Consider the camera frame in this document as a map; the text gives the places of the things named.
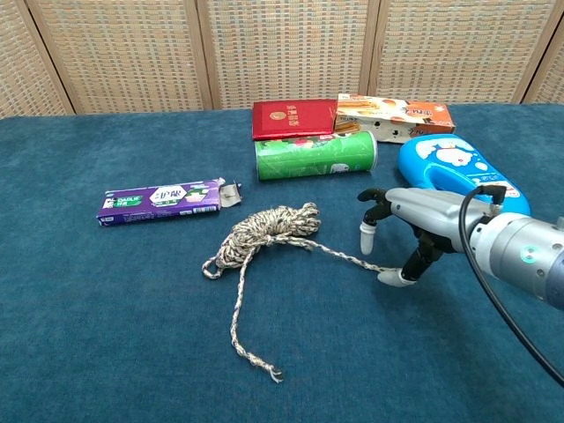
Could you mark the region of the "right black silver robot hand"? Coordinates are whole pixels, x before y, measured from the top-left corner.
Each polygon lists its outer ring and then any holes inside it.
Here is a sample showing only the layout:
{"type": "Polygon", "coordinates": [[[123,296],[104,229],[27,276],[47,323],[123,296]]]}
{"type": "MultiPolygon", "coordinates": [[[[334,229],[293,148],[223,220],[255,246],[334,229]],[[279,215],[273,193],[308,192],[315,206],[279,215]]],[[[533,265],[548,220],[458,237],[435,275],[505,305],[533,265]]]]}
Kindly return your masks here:
{"type": "Polygon", "coordinates": [[[412,285],[442,254],[464,251],[458,230],[463,195],[434,189],[371,188],[363,190],[358,199],[375,201],[360,225],[360,249],[364,255],[372,252],[377,223],[391,215],[408,223],[419,242],[402,268],[379,273],[378,280],[383,284],[412,285]]]}

